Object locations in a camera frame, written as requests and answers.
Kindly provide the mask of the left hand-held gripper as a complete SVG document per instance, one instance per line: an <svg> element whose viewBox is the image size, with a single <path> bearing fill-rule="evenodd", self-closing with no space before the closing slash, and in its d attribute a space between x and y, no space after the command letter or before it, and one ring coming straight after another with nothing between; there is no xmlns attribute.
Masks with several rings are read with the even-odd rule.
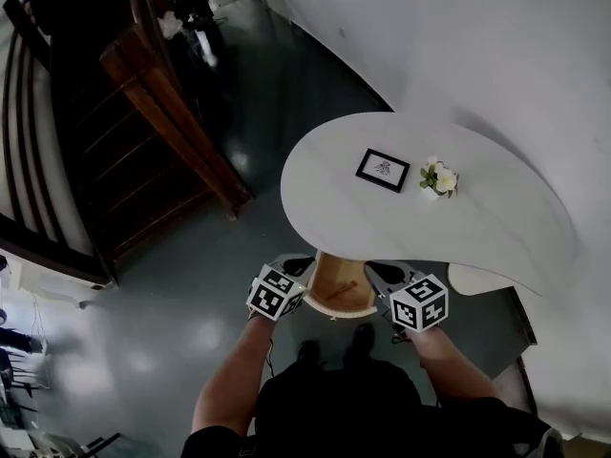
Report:
<svg viewBox="0 0 611 458"><path fill-rule="evenodd" d="M249 288L250 315L276 322L292 313L308 293L314 272L315 258L303 254L284 254L266 263Z"/></svg>

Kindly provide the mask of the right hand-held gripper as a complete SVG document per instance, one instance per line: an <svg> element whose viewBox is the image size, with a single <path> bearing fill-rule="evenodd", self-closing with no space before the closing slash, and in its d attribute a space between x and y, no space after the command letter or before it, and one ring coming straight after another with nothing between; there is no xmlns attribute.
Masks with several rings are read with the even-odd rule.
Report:
<svg viewBox="0 0 611 458"><path fill-rule="evenodd" d="M448 318L448 287L407 260L366 261L365 275L397 341L409 341L412 332L424 332Z"/></svg>

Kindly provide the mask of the white drawer with wooden inside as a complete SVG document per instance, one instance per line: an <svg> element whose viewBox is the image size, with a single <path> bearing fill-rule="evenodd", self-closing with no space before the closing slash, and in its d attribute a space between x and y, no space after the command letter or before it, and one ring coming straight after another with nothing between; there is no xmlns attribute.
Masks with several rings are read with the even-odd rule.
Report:
<svg viewBox="0 0 611 458"><path fill-rule="evenodd" d="M365 275L365 263L346 260L318 251L316 268L308 285L305 302L333 321L361 319L377 311L375 293ZM327 297L339 287L356 281L358 285L339 297Z"/></svg>

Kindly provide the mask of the person's left forearm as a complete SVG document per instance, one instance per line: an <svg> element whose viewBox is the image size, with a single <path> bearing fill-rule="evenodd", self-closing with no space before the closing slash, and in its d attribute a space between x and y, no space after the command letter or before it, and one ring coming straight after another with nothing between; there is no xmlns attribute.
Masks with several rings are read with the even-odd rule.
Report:
<svg viewBox="0 0 611 458"><path fill-rule="evenodd" d="M226 427L244 437L253 419L263 366L276 323L250 318L234 348L204 385L195 406L192 431Z"/></svg>

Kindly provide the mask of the person's right forearm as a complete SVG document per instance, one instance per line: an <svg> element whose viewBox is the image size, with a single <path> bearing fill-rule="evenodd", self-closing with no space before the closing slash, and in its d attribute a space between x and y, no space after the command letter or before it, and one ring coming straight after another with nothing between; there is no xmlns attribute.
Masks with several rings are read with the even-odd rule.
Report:
<svg viewBox="0 0 611 458"><path fill-rule="evenodd" d="M493 381L459 351L442 329L412 332L410 339L442 406L498 398Z"/></svg>

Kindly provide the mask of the white cabinet with drawer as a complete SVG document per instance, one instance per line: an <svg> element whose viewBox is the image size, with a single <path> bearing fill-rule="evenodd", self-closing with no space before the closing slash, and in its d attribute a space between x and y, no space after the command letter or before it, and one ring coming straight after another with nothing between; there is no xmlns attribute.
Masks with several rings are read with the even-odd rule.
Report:
<svg viewBox="0 0 611 458"><path fill-rule="evenodd" d="M368 148L411 165L400 194L355 175ZM430 156L459 174L452 198L421 192ZM542 297L577 279L575 232L555 193L510 151L454 124L392 113L331 120L291 151L281 197L295 231L336 257L461 264Z"/></svg>

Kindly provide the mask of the person's right black shoe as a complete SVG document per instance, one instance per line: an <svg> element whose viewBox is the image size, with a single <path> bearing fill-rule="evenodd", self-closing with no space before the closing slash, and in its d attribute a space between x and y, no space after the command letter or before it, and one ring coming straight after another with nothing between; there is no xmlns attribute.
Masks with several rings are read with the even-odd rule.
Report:
<svg viewBox="0 0 611 458"><path fill-rule="evenodd" d="M346 350L346 358L368 358L375 343L375 331L371 323L359 324Z"/></svg>

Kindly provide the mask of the person's black shoe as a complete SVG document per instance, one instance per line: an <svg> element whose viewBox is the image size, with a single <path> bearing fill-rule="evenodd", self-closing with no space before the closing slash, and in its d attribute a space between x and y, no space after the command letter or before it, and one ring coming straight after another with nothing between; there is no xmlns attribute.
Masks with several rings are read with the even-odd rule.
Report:
<svg viewBox="0 0 611 458"><path fill-rule="evenodd" d="M308 367L318 367L321 357L320 345L317 341L308 340L300 344L296 363Z"/></svg>
<svg viewBox="0 0 611 458"><path fill-rule="evenodd" d="M375 331L371 323L359 324L346 350L346 358L368 358L375 343Z"/></svg>

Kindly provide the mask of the person's left black shoe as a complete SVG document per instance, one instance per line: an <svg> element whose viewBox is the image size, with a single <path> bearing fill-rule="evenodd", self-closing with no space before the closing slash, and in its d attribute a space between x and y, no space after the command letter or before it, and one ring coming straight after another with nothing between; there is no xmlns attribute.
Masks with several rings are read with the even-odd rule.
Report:
<svg viewBox="0 0 611 458"><path fill-rule="evenodd" d="M296 363L308 367L318 367L321 357L320 345L317 341L308 340L300 344Z"/></svg>

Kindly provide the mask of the white flowers in pot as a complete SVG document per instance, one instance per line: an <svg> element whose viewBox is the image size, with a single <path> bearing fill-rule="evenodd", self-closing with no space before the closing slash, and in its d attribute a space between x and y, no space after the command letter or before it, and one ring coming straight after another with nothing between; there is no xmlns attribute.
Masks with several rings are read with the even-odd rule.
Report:
<svg viewBox="0 0 611 458"><path fill-rule="evenodd" d="M420 190L429 200L452 198L457 194L459 174L436 156L428 158L426 166L420 169L420 176Z"/></svg>

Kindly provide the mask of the person's black clothing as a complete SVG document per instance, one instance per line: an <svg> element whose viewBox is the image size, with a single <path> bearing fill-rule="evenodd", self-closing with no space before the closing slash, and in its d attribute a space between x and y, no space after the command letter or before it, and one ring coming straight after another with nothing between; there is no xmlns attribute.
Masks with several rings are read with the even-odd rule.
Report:
<svg viewBox="0 0 611 458"><path fill-rule="evenodd" d="M564 458L538 418L495 398L426 406L409 375L373 359L322 371L295 363L262 387L255 431L187 438L180 458Z"/></svg>

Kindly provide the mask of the dark wooden staircase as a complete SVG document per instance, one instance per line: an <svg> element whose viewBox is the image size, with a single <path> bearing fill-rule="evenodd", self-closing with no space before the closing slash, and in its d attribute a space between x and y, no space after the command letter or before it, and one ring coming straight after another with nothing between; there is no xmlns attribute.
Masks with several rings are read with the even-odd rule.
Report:
<svg viewBox="0 0 611 458"><path fill-rule="evenodd" d="M115 0L98 25L42 32L0 0L0 252L101 287L208 201L249 192L212 139L204 25L172 0Z"/></svg>

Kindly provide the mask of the black picture frame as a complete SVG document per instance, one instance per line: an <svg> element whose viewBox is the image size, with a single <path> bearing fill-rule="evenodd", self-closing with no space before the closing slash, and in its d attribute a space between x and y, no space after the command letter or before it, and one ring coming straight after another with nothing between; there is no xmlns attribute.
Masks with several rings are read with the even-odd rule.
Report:
<svg viewBox="0 0 611 458"><path fill-rule="evenodd" d="M404 160L368 148L355 175L360 179L400 194L410 168L411 165Z"/></svg>

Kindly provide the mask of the black chair frame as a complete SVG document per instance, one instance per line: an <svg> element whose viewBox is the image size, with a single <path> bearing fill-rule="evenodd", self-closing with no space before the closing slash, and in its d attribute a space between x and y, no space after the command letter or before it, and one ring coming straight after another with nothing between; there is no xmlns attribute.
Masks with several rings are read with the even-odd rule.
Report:
<svg viewBox="0 0 611 458"><path fill-rule="evenodd" d="M95 458L100 451L107 448L110 444L113 444L121 437L121 433L115 433L108 438L96 438L83 448L84 453L80 456L80 458Z"/></svg>

